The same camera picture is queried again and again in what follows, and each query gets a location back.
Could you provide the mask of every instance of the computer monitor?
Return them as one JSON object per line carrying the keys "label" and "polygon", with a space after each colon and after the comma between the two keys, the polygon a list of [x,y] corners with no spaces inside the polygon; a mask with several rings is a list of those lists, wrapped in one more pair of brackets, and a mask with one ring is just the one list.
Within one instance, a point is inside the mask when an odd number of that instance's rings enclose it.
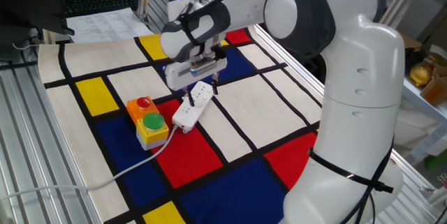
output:
{"label": "computer monitor", "polygon": [[0,47],[23,41],[33,27],[74,34],[66,24],[63,0],[0,0]]}

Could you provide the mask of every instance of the keyboard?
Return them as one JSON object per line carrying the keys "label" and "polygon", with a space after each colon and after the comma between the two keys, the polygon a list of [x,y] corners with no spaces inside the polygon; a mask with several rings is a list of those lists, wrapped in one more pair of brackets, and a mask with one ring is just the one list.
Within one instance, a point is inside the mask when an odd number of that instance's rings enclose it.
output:
{"label": "keyboard", "polygon": [[123,8],[137,10],[138,0],[64,0],[65,16],[76,17]]}

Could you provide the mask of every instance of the red button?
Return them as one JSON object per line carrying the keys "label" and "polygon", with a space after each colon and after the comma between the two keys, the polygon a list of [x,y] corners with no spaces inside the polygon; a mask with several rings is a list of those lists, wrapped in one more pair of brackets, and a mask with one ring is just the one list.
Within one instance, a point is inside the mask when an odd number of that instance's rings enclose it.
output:
{"label": "red button", "polygon": [[151,101],[148,98],[137,99],[137,105],[141,110],[146,110],[151,105]]}

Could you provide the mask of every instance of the yellow square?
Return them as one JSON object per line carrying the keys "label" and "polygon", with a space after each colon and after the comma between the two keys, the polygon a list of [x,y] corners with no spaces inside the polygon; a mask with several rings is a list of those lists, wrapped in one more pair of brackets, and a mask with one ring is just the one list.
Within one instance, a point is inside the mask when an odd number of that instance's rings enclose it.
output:
{"label": "yellow square", "polygon": [[146,144],[157,140],[166,139],[169,136],[169,128],[166,123],[164,123],[160,129],[147,130],[145,125],[142,123],[142,119],[137,120],[137,131],[140,132],[142,141]]}
{"label": "yellow square", "polygon": [[142,217],[146,224],[185,224],[173,202],[168,202]]}
{"label": "yellow square", "polygon": [[119,109],[102,78],[80,81],[76,86],[93,117]]}
{"label": "yellow square", "polygon": [[140,43],[153,60],[168,58],[160,46],[160,34],[141,36]]}

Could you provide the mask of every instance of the green button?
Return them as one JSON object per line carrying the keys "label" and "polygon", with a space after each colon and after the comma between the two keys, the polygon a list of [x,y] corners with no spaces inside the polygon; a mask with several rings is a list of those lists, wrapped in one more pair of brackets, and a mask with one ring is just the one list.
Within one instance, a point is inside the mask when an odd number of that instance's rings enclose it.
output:
{"label": "green button", "polygon": [[153,112],[146,114],[142,118],[142,124],[151,130],[160,129],[165,123],[165,119],[160,114]]}

